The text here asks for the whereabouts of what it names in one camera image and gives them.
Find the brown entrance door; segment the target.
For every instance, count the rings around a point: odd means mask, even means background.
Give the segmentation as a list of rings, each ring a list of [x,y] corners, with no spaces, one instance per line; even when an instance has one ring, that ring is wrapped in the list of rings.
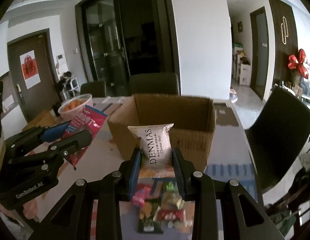
[[[7,45],[9,72],[18,103],[27,122],[42,111],[51,111],[61,100],[56,91],[58,76],[50,45],[49,30],[16,38]]]

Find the dark green snack packet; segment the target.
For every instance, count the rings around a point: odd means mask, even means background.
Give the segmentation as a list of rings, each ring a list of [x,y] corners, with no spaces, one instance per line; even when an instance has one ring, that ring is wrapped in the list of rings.
[[[141,234],[163,234],[162,225],[155,219],[139,219],[137,232]]]

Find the brown cardboard box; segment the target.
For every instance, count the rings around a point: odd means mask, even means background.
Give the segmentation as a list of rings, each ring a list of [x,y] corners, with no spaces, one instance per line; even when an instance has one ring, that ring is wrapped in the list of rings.
[[[207,165],[216,118],[209,98],[165,94],[135,94],[127,98],[109,118],[108,126],[123,158],[129,160],[138,140],[129,126],[173,124],[169,131],[173,148],[203,172]]]

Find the black chair far left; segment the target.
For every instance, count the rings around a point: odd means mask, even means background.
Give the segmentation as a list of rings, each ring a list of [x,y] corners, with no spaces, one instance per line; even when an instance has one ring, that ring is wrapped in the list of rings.
[[[80,94],[91,94],[93,98],[105,98],[107,96],[106,83],[102,80],[84,83],[80,87]]]

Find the black chair behind box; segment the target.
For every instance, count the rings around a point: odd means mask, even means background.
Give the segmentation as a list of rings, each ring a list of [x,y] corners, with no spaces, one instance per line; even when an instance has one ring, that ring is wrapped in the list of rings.
[[[129,79],[130,94],[180,95],[176,73],[151,73],[132,75]]]

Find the black chair right side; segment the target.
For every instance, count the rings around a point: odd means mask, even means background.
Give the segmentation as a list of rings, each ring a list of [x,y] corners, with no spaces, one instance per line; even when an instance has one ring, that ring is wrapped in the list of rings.
[[[245,130],[262,193],[288,172],[310,135],[310,109],[276,87],[252,126]]]

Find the red fu character poster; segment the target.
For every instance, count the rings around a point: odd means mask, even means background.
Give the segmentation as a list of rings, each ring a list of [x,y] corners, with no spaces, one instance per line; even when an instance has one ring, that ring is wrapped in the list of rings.
[[[23,79],[27,89],[30,89],[41,83],[34,50],[20,55],[20,64]]]

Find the yellow orange snack bag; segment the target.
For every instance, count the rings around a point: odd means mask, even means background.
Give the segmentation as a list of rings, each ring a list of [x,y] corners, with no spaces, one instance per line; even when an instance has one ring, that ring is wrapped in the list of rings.
[[[153,219],[159,207],[161,207],[159,199],[146,200],[143,207],[140,208],[139,219]]]

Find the red foil balloon bouquet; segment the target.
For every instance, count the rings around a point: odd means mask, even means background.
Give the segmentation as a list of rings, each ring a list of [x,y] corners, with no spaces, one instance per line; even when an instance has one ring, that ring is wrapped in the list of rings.
[[[296,57],[295,55],[289,56],[288,68],[290,70],[293,70],[293,69],[298,70],[301,77],[308,80],[309,73],[308,73],[307,68],[305,68],[305,66],[303,65],[303,63],[305,62],[305,58],[306,58],[305,51],[303,49],[300,49],[298,51],[298,57]]]

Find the pink snack packet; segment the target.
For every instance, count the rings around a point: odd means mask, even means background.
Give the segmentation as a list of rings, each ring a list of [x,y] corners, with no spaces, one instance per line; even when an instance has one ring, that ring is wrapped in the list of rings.
[[[143,207],[146,199],[149,197],[149,194],[152,190],[151,185],[138,184],[136,187],[135,194],[131,199],[131,203],[138,207]]]

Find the white shelf unit hallway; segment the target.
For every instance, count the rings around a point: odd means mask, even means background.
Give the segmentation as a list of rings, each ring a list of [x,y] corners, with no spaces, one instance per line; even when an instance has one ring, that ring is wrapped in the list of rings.
[[[232,77],[239,85],[250,86],[252,68],[242,44],[233,44],[232,57]]]

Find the red white snack packet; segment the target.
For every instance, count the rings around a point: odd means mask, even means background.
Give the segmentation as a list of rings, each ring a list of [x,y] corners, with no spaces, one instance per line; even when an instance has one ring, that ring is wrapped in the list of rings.
[[[179,221],[184,222],[186,219],[185,210],[160,209],[154,217],[156,221]]]

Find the beige cheese ball bag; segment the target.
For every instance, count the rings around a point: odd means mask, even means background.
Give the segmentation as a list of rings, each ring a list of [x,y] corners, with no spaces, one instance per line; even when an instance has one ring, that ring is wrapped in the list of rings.
[[[172,147],[169,131],[174,124],[128,126],[130,133],[139,141],[145,166],[159,166],[170,163]]]

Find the pink plastic fruit basket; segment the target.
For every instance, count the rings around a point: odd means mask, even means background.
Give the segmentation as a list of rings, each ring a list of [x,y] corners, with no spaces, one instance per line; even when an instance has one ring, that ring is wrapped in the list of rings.
[[[73,99],[70,99],[64,102],[58,109],[58,113],[61,118],[65,121],[73,119],[78,113],[85,108],[85,106],[93,106],[92,95],[83,94],[76,96]]]

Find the green wrapped candy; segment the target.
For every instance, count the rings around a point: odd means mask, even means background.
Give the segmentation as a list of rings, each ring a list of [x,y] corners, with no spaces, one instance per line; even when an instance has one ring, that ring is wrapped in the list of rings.
[[[164,190],[165,192],[176,192],[176,184],[173,181],[169,181],[165,183]]]

